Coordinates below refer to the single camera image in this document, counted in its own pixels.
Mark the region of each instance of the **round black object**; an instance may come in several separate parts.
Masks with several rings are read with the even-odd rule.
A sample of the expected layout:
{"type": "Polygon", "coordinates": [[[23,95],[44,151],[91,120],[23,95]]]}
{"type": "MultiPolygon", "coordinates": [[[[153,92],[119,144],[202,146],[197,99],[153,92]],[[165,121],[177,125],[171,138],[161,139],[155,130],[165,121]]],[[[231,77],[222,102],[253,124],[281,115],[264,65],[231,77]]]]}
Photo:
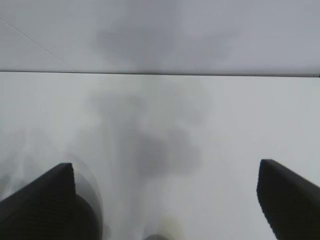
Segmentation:
{"type": "Polygon", "coordinates": [[[97,215],[92,207],[79,195],[75,197],[73,221],[67,229],[63,240],[101,240],[97,215]]]}

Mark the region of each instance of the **black object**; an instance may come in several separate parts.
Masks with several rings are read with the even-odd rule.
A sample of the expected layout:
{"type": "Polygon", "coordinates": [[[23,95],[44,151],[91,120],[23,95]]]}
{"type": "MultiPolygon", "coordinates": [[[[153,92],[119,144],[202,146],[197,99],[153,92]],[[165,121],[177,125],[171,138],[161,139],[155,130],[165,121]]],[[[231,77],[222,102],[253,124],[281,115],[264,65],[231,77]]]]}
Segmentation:
{"type": "Polygon", "coordinates": [[[76,195],[71,163],[61,163],[0,202],[0,240],[100,240],[89,204],[76,195]]]}
{"type": "Polygon", "coordinates": [[[274,160],[262,160],[257,196],[278,240],[320,240],[320,188],[274,160]]]}

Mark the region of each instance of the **white wall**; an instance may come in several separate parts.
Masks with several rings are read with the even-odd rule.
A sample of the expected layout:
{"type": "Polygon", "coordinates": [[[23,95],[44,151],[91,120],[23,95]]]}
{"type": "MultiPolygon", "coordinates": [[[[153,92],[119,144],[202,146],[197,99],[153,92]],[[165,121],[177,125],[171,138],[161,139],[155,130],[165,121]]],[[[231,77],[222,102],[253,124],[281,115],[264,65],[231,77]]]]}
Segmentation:
{"type": "Polygon", "coordinates": [[[320,185],[319,93],[316,78],[2,72],[0,192],[72,162],[111,240],[275,240],[260,159],[320,185]]]}
{"type": "Polygon", "coordinates": [[[0,70],[320,73],[317,0],[0,0],[0,70]]]}

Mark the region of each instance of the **blurry object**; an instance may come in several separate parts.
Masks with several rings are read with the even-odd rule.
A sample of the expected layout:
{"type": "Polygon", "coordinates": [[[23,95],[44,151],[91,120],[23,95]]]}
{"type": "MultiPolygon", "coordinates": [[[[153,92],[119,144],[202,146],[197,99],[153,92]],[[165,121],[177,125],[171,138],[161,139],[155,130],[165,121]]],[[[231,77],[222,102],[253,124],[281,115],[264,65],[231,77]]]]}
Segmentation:
{"type": "Polygon", "coordinates": [[[278,240],[320,239],[320,188],[274,160],[262,160],[257,196],[278,240]]]}
{"type": "Polygon", "coordinates": [[[89,204],[76,195],[71,163],[61,163],[0,202],[1,240],[100,240],[89,204]]]}

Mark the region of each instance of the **white surface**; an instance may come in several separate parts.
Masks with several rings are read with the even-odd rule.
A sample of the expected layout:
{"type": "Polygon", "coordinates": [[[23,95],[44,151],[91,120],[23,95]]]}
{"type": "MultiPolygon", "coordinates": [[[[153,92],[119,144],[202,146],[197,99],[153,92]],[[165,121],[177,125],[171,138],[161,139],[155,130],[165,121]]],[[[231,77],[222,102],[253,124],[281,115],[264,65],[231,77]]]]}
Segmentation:
{"type": "Polygon", "coordinates": [[[72,162],[111,240],[168,218],[177,240],[272,240],[260,159],[320,185],[319,93],[315,78],[2,72],[0,192],[72,162]]]}
{"type": "Polygon", "coordinates": [[[318,76],[319,8],[317,0],[0,0],[0,70],[318,76]]]}

